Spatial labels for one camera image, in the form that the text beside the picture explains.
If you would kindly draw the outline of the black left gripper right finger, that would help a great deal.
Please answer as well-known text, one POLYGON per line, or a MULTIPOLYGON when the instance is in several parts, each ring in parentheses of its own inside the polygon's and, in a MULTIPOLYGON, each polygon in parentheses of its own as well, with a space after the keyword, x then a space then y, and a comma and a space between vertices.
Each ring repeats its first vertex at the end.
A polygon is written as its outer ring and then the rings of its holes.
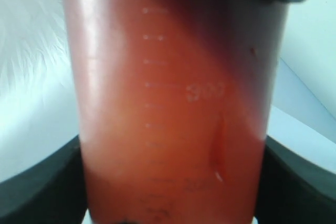
POLYGON ((255 217, 264 224, 335 224, 335 174, 268 136, 255 217))

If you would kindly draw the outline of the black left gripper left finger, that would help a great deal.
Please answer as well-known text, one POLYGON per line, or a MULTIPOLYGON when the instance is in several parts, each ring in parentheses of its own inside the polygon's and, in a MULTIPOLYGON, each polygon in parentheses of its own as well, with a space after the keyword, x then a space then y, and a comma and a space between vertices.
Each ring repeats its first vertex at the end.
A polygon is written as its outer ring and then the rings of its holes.
POLYGON ((87 211, 79 138, 1 183, 1 223, 82 223, 87 211))

